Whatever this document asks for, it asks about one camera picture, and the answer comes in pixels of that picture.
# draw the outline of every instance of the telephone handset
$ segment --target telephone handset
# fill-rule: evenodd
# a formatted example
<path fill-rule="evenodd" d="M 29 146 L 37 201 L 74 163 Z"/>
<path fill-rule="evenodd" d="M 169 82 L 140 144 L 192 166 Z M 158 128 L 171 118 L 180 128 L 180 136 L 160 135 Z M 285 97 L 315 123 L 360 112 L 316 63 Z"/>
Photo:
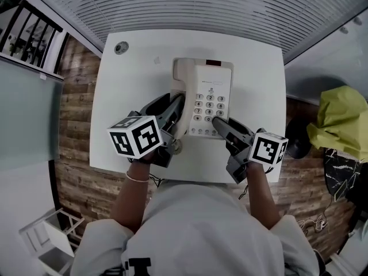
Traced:
<path fill-rule="evenodd" d="M 228 120 L 233 64 L 218 60 L 176 58 L 172 64 L 170 99 L 185 95 L 174 139 L 190 136 L 222 139 L 212 125 L 213 117 Z"/>

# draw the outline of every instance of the yellow cloth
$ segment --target yellow cloth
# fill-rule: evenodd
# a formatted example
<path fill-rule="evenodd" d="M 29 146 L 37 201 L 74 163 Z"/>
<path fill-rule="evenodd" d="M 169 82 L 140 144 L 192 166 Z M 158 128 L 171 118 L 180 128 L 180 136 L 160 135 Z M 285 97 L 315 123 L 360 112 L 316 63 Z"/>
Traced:
<path fill-rule="evenodd" d="M 322 92 L 317 124 L 306 130 L 316 148 L 329 147 L 368 161 L 368 104 L 353 88 Z"/>

